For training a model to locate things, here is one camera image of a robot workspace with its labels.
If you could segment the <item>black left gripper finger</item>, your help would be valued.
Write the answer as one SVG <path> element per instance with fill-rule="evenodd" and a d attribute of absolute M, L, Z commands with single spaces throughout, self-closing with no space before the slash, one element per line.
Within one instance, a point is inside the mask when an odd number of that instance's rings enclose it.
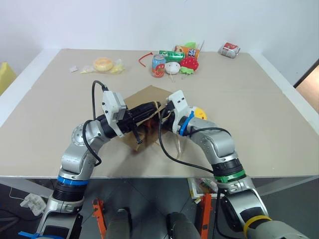
<path fill-rule="evenodd" d="M 132 109 L 130 109 L 130 113 L 134 113 L 134 112 L 140 112 L 142 110 L 148 110 L 148 109 L 156 109 L 158 110 L 158 108 L 160 107 L 160 103 L 158 101 L 152 101 L 152 102 L 148 102 L 148 103 L 144 103 L 141 104 L 139 106 L 136 106 Z"/>
<path fill-rule="evenodd" d="M 132 113 L 134 123 L 142 123 L 144 120 L 148 120 L 149 118 L 152 118 L 155 114 L 158 113 L 158 110 L 154 109 L 148 109 L 148 110 L 142 110 L 140 112 L 134 112 Z"/>

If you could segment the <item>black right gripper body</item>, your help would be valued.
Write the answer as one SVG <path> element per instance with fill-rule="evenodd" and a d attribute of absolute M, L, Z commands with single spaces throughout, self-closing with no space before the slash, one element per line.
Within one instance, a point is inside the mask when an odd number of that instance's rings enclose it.
<path fill-rule="evenodd" d="M 172 101 L 168 101 L 160 114 L 160 127 L 172 132 L 172 125 L 175 119 L 174 105 Z"/>

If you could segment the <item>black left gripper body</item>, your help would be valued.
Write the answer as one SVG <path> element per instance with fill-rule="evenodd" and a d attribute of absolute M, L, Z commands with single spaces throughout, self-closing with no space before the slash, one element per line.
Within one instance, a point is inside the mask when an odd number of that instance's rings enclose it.
<path fill-rule="evenodd" d="M 132 108 L 132 109 L 127 109 L 125 111 L 123 119 L 119 120 L 117 125 L 119 129 L 121 130 L 122 133 L 137 133 L 137 115 L 138 115 L 138 110 L 137 107 Z"/>

